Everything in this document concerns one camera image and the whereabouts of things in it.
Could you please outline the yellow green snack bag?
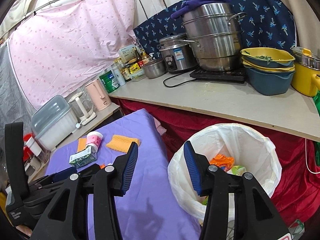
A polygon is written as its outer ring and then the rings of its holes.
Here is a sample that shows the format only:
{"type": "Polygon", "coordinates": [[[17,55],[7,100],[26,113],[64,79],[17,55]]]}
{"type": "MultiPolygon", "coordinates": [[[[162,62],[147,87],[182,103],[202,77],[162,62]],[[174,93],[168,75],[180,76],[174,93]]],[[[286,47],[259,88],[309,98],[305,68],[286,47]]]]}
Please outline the yellow green snack bag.
{"type": "Polygon", "coordinates": [[[221,168],[228,174],[233,174],[236,176],[242,176],[245,172],[247,172],[246,168],[241,165],[233,165],[232,167],[229,167],[227,165],[220,165],[219,168],[221,168]]]}

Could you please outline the green tin can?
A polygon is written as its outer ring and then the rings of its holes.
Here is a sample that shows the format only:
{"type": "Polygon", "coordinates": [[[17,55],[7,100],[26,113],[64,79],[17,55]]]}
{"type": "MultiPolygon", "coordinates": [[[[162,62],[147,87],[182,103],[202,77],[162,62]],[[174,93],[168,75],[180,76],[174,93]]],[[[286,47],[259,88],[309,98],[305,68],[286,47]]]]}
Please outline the green tin can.
{"type": "Polygon", "coordinates": [[[120,87],[120,84],[111,70],[101,74],[99,79],[108,93],[112,93],[120,87]]]}

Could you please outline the pink electric kettle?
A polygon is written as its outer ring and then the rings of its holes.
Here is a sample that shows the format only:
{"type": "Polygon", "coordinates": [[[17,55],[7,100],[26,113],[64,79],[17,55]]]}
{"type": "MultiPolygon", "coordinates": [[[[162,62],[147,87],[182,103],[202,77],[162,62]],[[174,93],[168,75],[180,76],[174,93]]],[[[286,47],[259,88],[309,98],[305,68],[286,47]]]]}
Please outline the pink electric kettle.
{"type": "Polygon", "coordinates": [[[111,99],[99,79],[91,81],[85,88],[98,111],[106,109],[111,104],[111,99]]]}

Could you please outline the navy patterned cloth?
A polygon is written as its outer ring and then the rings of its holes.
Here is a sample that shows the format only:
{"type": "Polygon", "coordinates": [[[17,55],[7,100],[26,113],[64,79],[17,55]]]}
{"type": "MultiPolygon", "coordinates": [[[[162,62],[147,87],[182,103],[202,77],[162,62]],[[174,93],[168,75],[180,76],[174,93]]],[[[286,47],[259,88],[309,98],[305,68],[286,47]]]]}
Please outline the navy patterned cloth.
{"type": "MultiPolygon", "coordinates": [[[[181,0],[154,14],[135,27],[137,40],[147,53],[161,57],[158,44],[161,38],[185,31],[182,19],[171,15],[187,0],[181,0]]],[[[292,12],[280,0],[231,0],[235,12],[245,12],[240,20],[244,46],[270,47],[290,51],[296,45],[296,30],[292,12]]]]}

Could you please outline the green white milk carton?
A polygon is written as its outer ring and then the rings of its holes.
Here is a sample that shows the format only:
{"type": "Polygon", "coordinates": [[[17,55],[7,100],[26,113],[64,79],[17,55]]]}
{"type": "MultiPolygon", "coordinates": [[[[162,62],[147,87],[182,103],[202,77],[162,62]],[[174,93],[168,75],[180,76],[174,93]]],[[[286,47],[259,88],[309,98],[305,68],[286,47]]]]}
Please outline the green white milk carton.
{"type": "Polygon", "coordinates": [[[97,160],[97,152],[92,146],[73,154],[69,158],[69,165],[75,168],[81,168],[97,160]]]}

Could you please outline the steel rice cooker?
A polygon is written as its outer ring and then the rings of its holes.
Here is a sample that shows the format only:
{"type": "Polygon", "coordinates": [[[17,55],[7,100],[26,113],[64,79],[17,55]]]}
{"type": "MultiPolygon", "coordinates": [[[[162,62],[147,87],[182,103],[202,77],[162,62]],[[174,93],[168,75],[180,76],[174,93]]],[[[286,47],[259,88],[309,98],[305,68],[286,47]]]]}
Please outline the steel rice cooker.
{"type": "Polygon", "coordinates": [[[159,40],[160,51],[168,72],[182,73],[198,66],[197,59],[187,41],[186,33],[170,35],[159,40]]]}

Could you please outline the pink paper cup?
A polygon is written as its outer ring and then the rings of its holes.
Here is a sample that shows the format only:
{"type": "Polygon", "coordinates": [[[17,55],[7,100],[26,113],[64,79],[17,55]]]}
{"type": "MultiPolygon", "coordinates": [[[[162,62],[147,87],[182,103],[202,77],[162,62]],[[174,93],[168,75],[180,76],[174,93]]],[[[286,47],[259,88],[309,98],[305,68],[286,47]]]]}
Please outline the pink paper cup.
{"type": "Polygon", "coordinates": [[[94,153],[97,153],[102,140],[103,135],[100,132],[89,132],[86,137],[86,148],[90,147],[94,153]]]}

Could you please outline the dark soy sauce bottle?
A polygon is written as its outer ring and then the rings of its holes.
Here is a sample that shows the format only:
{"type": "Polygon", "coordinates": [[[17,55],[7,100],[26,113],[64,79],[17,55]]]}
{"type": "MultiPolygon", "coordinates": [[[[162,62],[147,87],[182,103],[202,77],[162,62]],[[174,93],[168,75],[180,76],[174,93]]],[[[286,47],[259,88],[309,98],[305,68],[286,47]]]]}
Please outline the dark soy sauce bottle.
{"type": "Polygon", "coordinates": [[[120,69],[120,72],[125,79],[126,82],[131,81],[130,71],[125,63],[122,62],[121,58],[118,58],[118,66],[120,69]]]}

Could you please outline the white dish rack box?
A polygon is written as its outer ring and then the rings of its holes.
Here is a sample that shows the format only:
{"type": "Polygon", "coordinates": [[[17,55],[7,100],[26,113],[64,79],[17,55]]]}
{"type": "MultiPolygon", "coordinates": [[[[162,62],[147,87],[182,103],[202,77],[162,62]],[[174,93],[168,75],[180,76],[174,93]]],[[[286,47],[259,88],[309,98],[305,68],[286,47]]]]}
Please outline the white dish rack box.
{"type": "Polygon", "coordinates": [[[31,129],[35,139],[48,151],[76,131],[78,119],[65,98],[54,96],[31,117],[31,129]]]}

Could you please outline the white bottle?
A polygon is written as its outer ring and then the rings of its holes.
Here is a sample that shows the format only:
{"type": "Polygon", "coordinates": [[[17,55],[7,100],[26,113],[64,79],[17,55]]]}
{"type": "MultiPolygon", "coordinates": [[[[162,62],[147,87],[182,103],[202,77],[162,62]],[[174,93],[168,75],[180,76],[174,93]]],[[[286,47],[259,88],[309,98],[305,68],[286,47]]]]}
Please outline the white bottle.
{"type": "Polygon", "coordinates": [[[113,70],[113,73],[115,74],[116,78],[117,78],[117,81],[119,83],[120,86],[124,86],[126,85],[126,81],[125,79],[123,78],[122,74],[121,74],[121,71],[120,69],[118,68],[118,65],[116,63],[114,63],[112,65],[112,70],[113,70]]]}

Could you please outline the small steel lidded pot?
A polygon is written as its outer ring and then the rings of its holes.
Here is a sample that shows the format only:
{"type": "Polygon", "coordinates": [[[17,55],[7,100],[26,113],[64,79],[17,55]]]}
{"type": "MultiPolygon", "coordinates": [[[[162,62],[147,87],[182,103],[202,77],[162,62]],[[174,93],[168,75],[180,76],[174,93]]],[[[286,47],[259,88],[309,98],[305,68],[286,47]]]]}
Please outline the small steel lidded pot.
{"type": "Polygon", "coordinates": [[[163,59],[152,60],[142,66],[148,79],[155,79],[167,73],[163,59]]]}

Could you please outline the orange snack wrapper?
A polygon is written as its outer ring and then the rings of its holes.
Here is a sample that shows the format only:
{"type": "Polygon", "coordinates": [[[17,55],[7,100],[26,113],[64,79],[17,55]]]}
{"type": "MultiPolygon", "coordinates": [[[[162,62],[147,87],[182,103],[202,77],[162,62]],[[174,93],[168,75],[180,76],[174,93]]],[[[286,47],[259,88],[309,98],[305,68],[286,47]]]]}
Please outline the orange snack wrapper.
{"type": "Polygon", "coordinates": [[[234,165],[234,158],[227,157],[223,154],[217,154],[213,159],[209,161],[210,165],[215,165],[219,167],[220,165],[227,165],[232,167],[234,165]]]}

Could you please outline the orange foam net sleeve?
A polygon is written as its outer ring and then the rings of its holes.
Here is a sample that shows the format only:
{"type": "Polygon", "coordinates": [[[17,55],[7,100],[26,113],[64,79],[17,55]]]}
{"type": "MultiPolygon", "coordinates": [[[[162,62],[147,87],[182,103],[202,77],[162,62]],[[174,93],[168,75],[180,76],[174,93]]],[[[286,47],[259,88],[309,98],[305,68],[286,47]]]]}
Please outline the orange foam net sleeve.
{"type": "Polygon", "coordinates": [[[111,141],[106,144],[106,147],[118,152],[127,153],[133,142],[138,146],[140,145],[140,140],[137,138],[115,134],[112,136],[111,141]]]}

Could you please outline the red velvet cloth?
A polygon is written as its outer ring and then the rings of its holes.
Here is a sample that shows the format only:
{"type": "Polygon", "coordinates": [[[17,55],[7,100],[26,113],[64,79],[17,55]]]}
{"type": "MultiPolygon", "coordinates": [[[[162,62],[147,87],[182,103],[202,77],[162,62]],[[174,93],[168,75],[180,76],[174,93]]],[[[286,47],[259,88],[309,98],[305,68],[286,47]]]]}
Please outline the red velvet cloth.
{"type": "MultiPolygon", "coordinates": [[[[167,130],[162,136],[171,159],[174,153],[196,132],[215,124],[228,123],[227,119],[143,102],[113,98],[124,114],[146,109],[167,130]]],[[[307,222],[319,208],[319,166],[315,162],[315,143],[311,140],[253,126],[268,137],[276,147],[282,166],[282,175],[272,202],[287,225],[295,220],[307,222]]]]}

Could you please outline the white glass kettle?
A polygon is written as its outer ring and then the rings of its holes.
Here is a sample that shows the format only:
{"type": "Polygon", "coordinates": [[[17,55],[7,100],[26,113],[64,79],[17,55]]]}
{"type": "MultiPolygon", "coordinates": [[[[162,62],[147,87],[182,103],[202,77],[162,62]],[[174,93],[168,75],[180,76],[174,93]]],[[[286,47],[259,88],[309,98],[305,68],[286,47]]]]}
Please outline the white glass kettle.
{"type": "Polygon", "coordinates": [[[87,125],[89,122],[97,117],[94,111],[93,103],[87,100],[83,92],[74,94],[69,100],[68,104],[72,107],[79,122],[76,124],[76,128],[87,125]]]}

